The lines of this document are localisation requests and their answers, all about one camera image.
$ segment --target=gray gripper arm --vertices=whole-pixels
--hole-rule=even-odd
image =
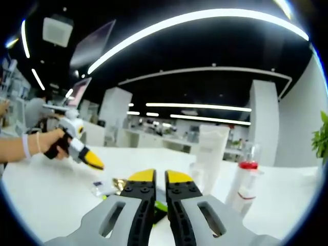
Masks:
[[[141,199],[111,195],[83,216],[80,227],[66,237],[45,242],[46,246],[126,246]]]
[[[197,245],[280,245],[280,241],[269,235],[257,235],[246,229],[242,218],[231,208],[211,195],[181,200],[192,225]],[[219,231],[215,238],[210,229]]]

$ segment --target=bracelet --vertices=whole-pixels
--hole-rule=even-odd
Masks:
[[[23,134],[22,140],[23,140],[24,153],[25,153],[26,158],[30,159],[31,158],[31,154],[30,154],[30,151],[29,151],[29,145],[28,145],[28,142],[27,142],[27,138],[28,138],[28,135],[27,134]]]
[[[39,150],[39,153],[41,153],[39,138],[40,138],[40,133],[37,132],[37,133],[36,133],[36,143],[37,143],[37,148],[38,148],[38,150]]]

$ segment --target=red bottle cap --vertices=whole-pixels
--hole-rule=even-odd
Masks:
[[[256,161],[242,161],[238,166],[243,169],[257,169],[258,163]]]

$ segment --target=human hand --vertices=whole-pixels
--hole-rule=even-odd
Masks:
[[[56,129],[50,132],[41,133],[39,136],[40,150],[42,153],[46,153],[50,147],[60,138],[64,136],[64,131],[62,129]],[[68,153],[64,151],[61,147],[57,146],[58,154],[57,159],[61,160],[64,157],[68,157]]]
[[[3,116],[6,113],[10,104],[9,100],[5,100],[4,102],[0,103],[0,116]]]

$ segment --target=black ceiling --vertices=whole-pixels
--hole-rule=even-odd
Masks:
[[[26,59],[21,40],[10,50],[18,68],[34,87],[34,68],[46,88],[49,83],[69,89],[78,81],[72,76],[69,62],[79,41],[105,23],[116,19],[105,50],[109,50],[135,32],[182,13],[213,8],[258,10],[286,19],[271,0],[254,1],[42,1],[32,8],[26,20],[27,41],[31,54]],[[74,21],[67,48],[42,40],[43,19],[60,14]],[[260,20],[224,17],[180,24],[156,32],[114,55],[92,73],[85,98],[101,103],[107,88],[141,75],[192,67],[232,66],[256,68],[285,74],[298,80],[312,55],[309,42],[295,33]],[[79,70],[87,73],[88,66]],[[286,79],[245,72],[207,71],[158,76],[120,86],[133,93],[134,110],[146,111],[145,103],[199,103],[244,107],[249,100],[253,79],[276,83],[278,94]],[[181,109],[156,109],[162,117]],[[199,116],[239,119],[240,114],[225,111],[197,110]]]

